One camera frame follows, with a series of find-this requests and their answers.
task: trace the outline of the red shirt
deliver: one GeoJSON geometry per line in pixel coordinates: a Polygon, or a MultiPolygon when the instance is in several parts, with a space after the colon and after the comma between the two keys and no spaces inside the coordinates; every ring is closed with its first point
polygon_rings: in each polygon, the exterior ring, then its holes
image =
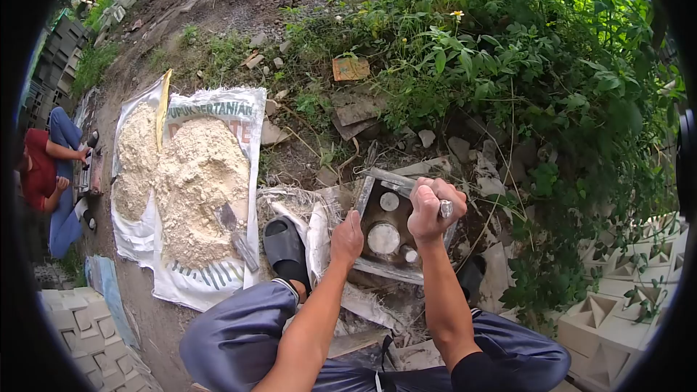
{"type": "Polygon", "coordinates": [[[24,143],[31,158],[31,169],[22,172],[22,193],[33,208],[44,210],[46,197],[56,190],[56,162],[46,153],[48,131],[27,129],[24,143]]]}

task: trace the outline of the person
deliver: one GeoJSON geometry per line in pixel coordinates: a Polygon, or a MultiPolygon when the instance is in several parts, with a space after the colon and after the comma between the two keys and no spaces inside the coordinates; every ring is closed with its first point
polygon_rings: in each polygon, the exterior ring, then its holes
{"type": "Polygon", "coordinates": [[[15,164],[26,202],[40,212],[51,214],[48,247],[51,256],[58,259],[82,235],[83,217],[91,229],[96,226],[86,199],[81,198],[73,206],[73,192],[69,188],[73,161],[86,163],[99,133],[93,132],[86,145],[80,144],[81,137],[82,130],[57,106],[50,114],[49,131],[27,129],[24,149],[15,164]]]}
{"type": "Polygon", "coordinates": [[[212,391],[259,392],[542,392],[559,384],[571,364],[564,347],[467,305],[443,244],[446,228],[466,212],[465,194],[442,179],[420,178],[410,199],[408,229],[423,261],[426,323],[444,367],[375,372],[326,359],[344,282],[363,248],[353,210],[333,231],[329,266],[311,293],[304,260],[291,260],[292,249],[279,247],[266,226],[264,248],[279,278],[239,290],[192,321],[179,351],[193,379],[212,391]],[[453,203],[448,219],[439,218],[440,199],[453,203]]]}

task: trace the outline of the hand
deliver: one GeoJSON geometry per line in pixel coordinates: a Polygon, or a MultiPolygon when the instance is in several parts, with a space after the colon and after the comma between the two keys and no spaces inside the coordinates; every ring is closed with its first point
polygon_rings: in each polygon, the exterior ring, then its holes
{"type": "Polygon", "coordinates": [[[80,161],[82,161],[82,163],[87,163],[87,152],[89,152],[90,150],[92,150],[92,148],[85,146],[82,150],[78,152],[78,154],[80,155],[80,161]]]}
{"type": "Polygon", "coordinates": [[[407,228],[414,236],[419,248],[441,240],[448,227],[467,212],[467,196],[443,179],[419,177],[409,200],[414,212],[409,216],[407,228]],[[440,217],[440,201],[452,202],[452,215],[448,219],[440,217]]]}
{"type": "Polygon", "coordinates": [[[70,180],[65,177],[56,176],[56,191],[63,192],[68,189],[68,185],[70,185],[70,180]]]}
{"type": "Polygon", "coordinates": [[[363,251],[363,232],[360,230],[360,214],[348,211],[344,222],[332,233],[331,262],[343,265],[348,271],[363,251]]]}

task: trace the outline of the small yellow flower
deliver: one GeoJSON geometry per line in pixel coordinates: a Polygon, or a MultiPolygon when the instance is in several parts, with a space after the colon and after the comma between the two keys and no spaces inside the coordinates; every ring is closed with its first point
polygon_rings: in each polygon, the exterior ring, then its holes
{"type": "Polygon", "coordinates": [[[455,18],[460,21],[462,20],[462,16],[465,15],[462,11],[453,11],[450,13],[451,16],[455,16],[455,18]]]}

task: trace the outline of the dirt ground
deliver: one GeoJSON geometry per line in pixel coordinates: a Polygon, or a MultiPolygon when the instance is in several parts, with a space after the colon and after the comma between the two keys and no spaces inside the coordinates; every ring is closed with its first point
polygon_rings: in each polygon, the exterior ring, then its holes
{"type": "MultiPolygon", "coordinates": [[[[133,95],[144,90],[161,76],[158,70],[148,66],[148,55],[153,49],[162,48],[168,53],[176,54],[179,36],[186,25],[196,25],[199,32],[221,33],[237,30],[241,34],[254,35],[264,30],[272,42],[283,41],[283,19],[278,11],[287,0],[199,0],[190,12],[181,13],[176,9],[187,0],[138,0],[126,13],[121,26],[117,27],[109,39],[121,43],[120,52],[114,64],[106,71],[105,82],[100,85],[99,94],[92,98],[86,106],[86,117],[83,121],[85,132],[98,129],[100,144],[104,154],[104,193],[103,196],[90,201],[95,213],[98,227],[95,231],[85,230],[84,239],[80,241],[79,249],[87,255],[99,254],[112,258],[116,263],[118,284],[124,308],[131,322],[136,337],[139,340],[144,362],[151,368],[155,378],[167,392],[187,391],[192,380],[187,374],[179,358],[179,340],[189,322],[198,314],[194,310],[162,301],[151,295],[152,271],[147,268],[139,269],[135,262],[124,260],[116,255],[114,235],[110,217],[109,178],[111,158],[114,148],[114,133],[117,126],[121,104],[133,95]],[[153,23],[170,22],[160,34],[156,30],[148,30],[153,23]],[[134,32],[126,32],[134,22],[140,20],[142,27],[134,32]]],[[[301,4],[309,7],[322,3],[323,0],[302,0],[301,4]]],[[[175,72],[172,88],[182,94],[190,94],[202,83],[187,75],[175,72]]],[[[259,85],[259,76],[250,74],[249,85],[259,85]]],[[[302,125],[292,123],[305,140],[310,139],[302,125]]],[[[377,129],[360,137],[361,157],[368,148],[370,140],[375,138],[377,129]]],[[[386,136],[380,139],[380,150],[377,165],[383,168],[404,166],[426,158],[447,154],[445,136],[438,137],[438,144],[425,150],[419,148],[418,138],[407,140],[405,151],[396,149],[396,138],[386,136]]],[[[349,155],[355,149],[351,143],[346,144],[349,155]]],[[[300,187],[317,189],[315,173],[320,168],[318,158],[297,139],[275,146],[272,150],[264,151],[267,155],[266,175],[260,176],[262,184],[283,182],[300,187]]],[[[361,159],[353,166],[359,166],[361,159]]],[[[355,178],[353,166],[344,170],[343,180],[355,178]]],[[[456,235],[454,245],[468,238],[474,241],[479,234],[484,217],[473,217],[472,224],[465,224],[463,230],[456,235]]]]}

